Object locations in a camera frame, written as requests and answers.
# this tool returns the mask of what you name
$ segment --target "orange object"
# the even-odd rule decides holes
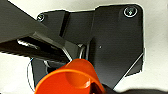
[[[75,59],[42,78],[35,94],[95,94],[93,88],[99,94],[105,93],[92,64],[85,59]]]

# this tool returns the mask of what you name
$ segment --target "screw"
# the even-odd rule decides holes
[[[45,15],[41,13],[37,16],[37,21],[42,22],[44,18],[45,18]]]
[[[124,10],[124,15],[126,17],[134,17],[137,14],[137,9],[133,6],[127,7]]]

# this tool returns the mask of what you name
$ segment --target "black panel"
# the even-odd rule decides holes
[[[134,6],[138,12],[126,17],[124,10]],[[101,83],[110,88],[118,83],[143,53],[143,14],[137,5],[114,5],[95,10],[89,61]]]
[[[75,43],[85,44],[91,40],[91,27],[94,11],[70,13],[63,38]]]
[[[133,75],[135,73],[138,73],[142,71],[142,65],[143,65],[143,57],[141,57],[136,64],[132,67],[132,69],[127,73],[126,76]]]
[[[62,36],[70,13],[64,10],[56,10],[42,14],[45,16],[42,23],[51,30],[51,37]]]

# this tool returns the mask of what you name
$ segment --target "orange plastic part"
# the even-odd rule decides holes
[[[91,83],[105,93],[92,64],[85,59],[75,59],[42,78],[35,94],[90,94]]]

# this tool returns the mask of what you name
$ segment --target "white background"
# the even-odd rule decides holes
[[[141,73],[124,78],[115,87],[118,92],[130,88],[168,91],[168,0],[9,0],[36,18],[41,12],[66,9],[93,10],[100,5],[138,4],[144,11],[145,59]],[[0,54],[0,92],[33,94],[28,86],[27,57]],[[31,67],[29,78],[33,86]]]

